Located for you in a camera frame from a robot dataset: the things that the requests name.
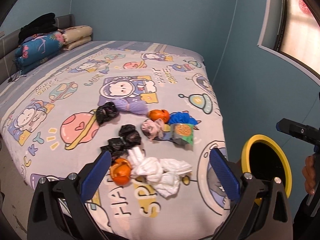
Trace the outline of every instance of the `human hand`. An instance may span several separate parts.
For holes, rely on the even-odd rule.
[[[314,168],[315,158],[313,155],[308,156],[306,158],[306,166],[302,169],[302,174],[306,178],[304,183],[304,187],[306,192],[310,195],[315,193],[315,186],[316,186],[316,170]]]

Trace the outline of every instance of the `bed sheet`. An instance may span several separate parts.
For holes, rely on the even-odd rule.
[[[101,229],[128,239],[195,240],[212,235],[229,214],[230,202],[209,164],[209,152],[227,156],[222,116],[200,56],[165,51],[142,42],[90,42],[63,53],[0,86],[1,134],[25,181],[57,180],[95,160],[121,125],[137,127],[148,157],[184,160],[193,167],[177,195],[161,197],[139,179],[119,187],[105,175],[86,206]],[[121,113],[99,127],[95,111],[115,98],[144,100],[148,109],[188,112],[198,125],[193,148],[149,141],[146,117]],[[66,204],[60,201],[65,213]]]

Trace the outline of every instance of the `crumpled black bag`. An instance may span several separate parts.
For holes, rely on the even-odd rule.
[[[101,151],[109,151],[111,154],[111,164],[113,165],[115,160],[127,155],[128,152],[125,149],[124,142],[121,138],[111,138],[108,140],[108,145],[100,147]]]
[[[119,131],[127,149],[141,144],[141,137],[133,124],[123,125]]]
[[[96,118],[99,125],[111,121],[118,115],[119,111],[113,102],[106,102],[103,106],[99,106],[96,111]]]

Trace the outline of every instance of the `pink planet print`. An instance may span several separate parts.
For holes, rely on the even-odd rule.
[[[127,62],[123,65],[124,69],[134,69],[134,68],[146,68],[147,64],[144,62],[144,60],[140,62]]]
[[[65,149],[72,150],[80,143],[91,141],[98,129],[95,110],[92,110],[69,116],[61,125],[60,136],[66,143]]]

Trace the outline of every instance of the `gray headboard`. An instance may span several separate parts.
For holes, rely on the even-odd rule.
[[[56,17],[55,20],[55,26],[59,29],[75,26],[75,17],[73,14]],[[19,32],[20,30],[16,30],[0,40],[0,84],[16,72],[16,68],[12,66],[12,64],[15,49],[18,47]]]

